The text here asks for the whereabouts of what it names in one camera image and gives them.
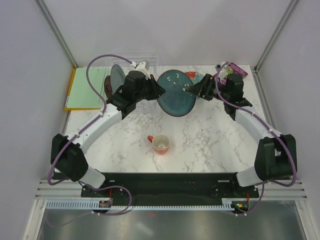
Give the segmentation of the grey-teal plate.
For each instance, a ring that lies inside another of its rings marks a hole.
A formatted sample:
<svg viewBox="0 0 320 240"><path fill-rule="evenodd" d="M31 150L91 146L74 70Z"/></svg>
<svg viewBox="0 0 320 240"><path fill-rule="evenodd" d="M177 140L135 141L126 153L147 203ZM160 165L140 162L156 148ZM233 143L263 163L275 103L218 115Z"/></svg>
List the grey-teal plate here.
<svg viewBox="0 0 320 240"><path fill-rule="evenodd" d="M125 77L123 69L118 64L114 64L110 71L110 84L113 94L125 83Z"/></svg>

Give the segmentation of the red plate teal flower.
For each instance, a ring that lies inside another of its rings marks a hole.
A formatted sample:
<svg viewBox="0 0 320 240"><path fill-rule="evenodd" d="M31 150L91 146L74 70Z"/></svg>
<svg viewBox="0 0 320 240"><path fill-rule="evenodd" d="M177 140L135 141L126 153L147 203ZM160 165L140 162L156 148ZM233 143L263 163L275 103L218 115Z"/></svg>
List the red plate teal flower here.
<svg viewBox="0 0 320 240"><path fill-rule="evenodd" d="M199 82L202 81L202 79L204 78L204 75L202 73L196 72L196 71L187 71L185 72L185 74L189 77L191 83L185 83L184 87L182 88L182 90L185 92L185 90ZM194 97L196 100L199 99L198 96L194 96L191 95L189 93L190 96Z"/></svg>

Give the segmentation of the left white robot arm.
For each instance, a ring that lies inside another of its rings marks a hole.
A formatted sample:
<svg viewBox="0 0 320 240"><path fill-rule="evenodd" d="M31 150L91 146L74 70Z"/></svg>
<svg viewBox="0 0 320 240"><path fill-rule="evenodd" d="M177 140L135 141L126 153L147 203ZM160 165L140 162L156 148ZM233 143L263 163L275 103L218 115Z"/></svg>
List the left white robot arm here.
<svg viewBox="0 0 320 240"><path fill-rule="evenodd" d="M57 169L68 180L92 187L92 191L99 197L106 196L110 191L110 185L105 181L104 174L89 166L86 152L109 128L134 111L137 103L142 100L156 100L165 92L154 76L146 78L141 71L130 71L124 79L124 84L105 101L102 109L84 126L69 135L57 134L53 137L48 183L54 185L51 178L53 171Z"/></svg>

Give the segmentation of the dark teal blossom plate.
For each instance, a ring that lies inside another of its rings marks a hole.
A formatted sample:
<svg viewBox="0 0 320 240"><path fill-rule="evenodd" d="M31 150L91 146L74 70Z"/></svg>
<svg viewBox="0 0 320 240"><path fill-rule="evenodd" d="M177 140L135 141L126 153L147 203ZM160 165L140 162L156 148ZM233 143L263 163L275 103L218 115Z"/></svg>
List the dark teal blossom plate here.
<svg viewBox="0 0 320 240"><path fill-rule="evenodd" d="M165 113L172 117L183 117L193 109L196 97L187 91L193 82L184 72L167 70L159 76L157 83L165 89L165 93L157 99Z"/></svg>

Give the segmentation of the dark red floral plate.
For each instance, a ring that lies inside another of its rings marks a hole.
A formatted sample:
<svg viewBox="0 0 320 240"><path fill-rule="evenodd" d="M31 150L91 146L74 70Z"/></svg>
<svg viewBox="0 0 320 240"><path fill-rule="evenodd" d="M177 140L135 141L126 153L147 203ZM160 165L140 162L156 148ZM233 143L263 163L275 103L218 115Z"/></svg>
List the dark red floral plate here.
<svg viewBox="0 0 320 240"><path fill-rule="evenodd" d="M111 84L111 76L110 75L107 75L104 79L104 92L106 95L106 99L109 99L114 93L113 88L112 88L112 84Z"/></svg>

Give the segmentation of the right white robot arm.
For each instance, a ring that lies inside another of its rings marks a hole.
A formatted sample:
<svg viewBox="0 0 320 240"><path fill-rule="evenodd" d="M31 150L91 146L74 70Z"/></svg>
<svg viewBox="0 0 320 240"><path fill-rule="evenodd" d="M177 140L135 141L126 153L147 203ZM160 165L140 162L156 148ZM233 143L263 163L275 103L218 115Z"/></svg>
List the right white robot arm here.
<svg viewBox="0 0 320 240"><path fill-rule="evenodd" d="M290 187L297 178L296 140L291 134L284 135L267 124L244 97L243 87L240 74L229 74L224 84L217 76L206 74L186 92L207 101L223 101L225 112L258 144L254 165L238 172L236 180L229 184L233 196L242 196L248 186L267 182L279 184L278 180L286 177L292 177L291 183L287 184Z"/></svg>

